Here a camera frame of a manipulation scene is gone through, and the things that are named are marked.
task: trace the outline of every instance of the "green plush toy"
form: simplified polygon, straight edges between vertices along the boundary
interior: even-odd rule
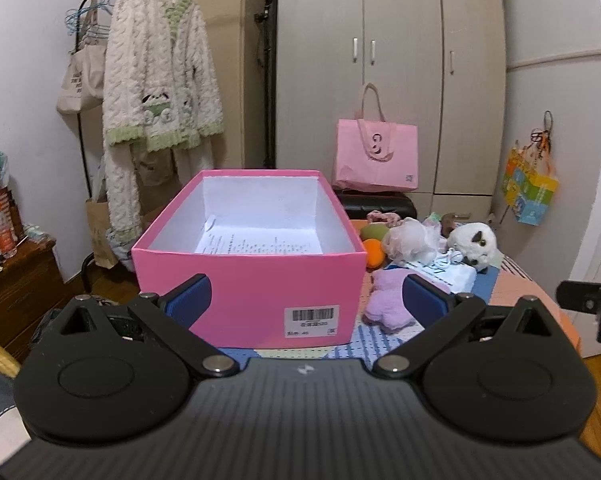
[[[361,240],[365,241],[374,238],[375,240],[383,241],[388,231],[389,228],[385,222],[373,222],[361,229]]]

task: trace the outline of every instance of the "paper bag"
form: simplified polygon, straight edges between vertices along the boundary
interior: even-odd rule
[[[143,215],[143,228],[149,225],[158,217],[165,208],[165,205],[157,207],[149,213]],[[89,225],[89,236],[92,240],[92,251],[94,251],[94,260],[99,267],[111,269],[118,263],[118,258],[107,243],[106,232],[112,224],[109,221],[109,206],[107,202],[85,202],[87,210],[87,224]]]

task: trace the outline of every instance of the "plastic bag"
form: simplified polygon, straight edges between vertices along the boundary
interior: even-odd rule
[[[421,224],[406,218],[402,225],[392,227],[383,238],[383,250],[392,261],[418,262],[424,266],[434,263],[438,255],[441,223],[431,219]]]

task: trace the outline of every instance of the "black clamp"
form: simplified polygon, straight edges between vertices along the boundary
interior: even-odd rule
[[[596,340],[601,343],[601,283],[562,282],[556,289],[556,300],[565,310],[596,314]]]

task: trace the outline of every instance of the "wardrobe door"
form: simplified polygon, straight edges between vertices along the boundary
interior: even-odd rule
[[[492,195],[503,137],[503,0],[443,0],[445,80],[436,193]]]
[[[365,0],[365,80],[388,121],[418,127],[418,192],[434,190],[441,120],[440,0]],[[377,118],[370,100],[365,118]]]
[[[434,195],[432,211],[439,215],[454,213],[458,222],[485,222],[492,197],[472,195]]]
[[[363,83],[363,0],[278,0],[276,164],[332,180]]]

